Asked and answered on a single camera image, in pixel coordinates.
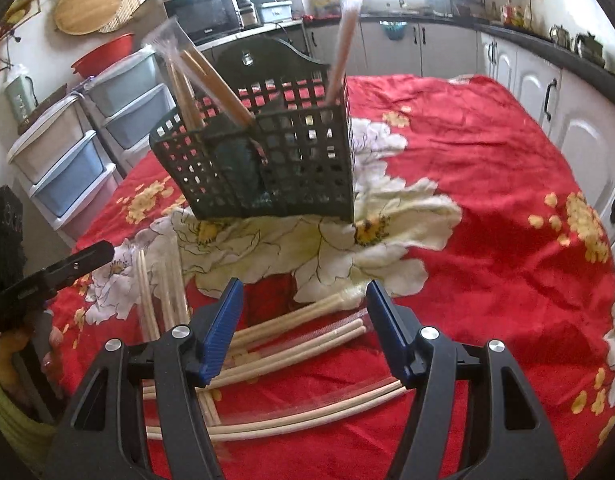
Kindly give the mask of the person's left hand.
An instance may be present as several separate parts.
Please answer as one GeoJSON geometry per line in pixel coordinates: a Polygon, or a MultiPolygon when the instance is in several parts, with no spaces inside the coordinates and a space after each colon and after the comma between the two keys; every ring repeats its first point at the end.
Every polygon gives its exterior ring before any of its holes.
{"type": "MultiPolygon", "coordinates": [[[[12,364],[12,356],[26,348],[34,335],[35,329],[32,327],[17,328],[0,335],[0,385],[9,393],[22,391],[22,382],[12,364]]],[[[62,373],[61,357],[58,352],[61,343],[62,333],[53,327],[48,335],[50,351],[41,360],[42,371],[50,379],[58,378],[62,373]]]]}

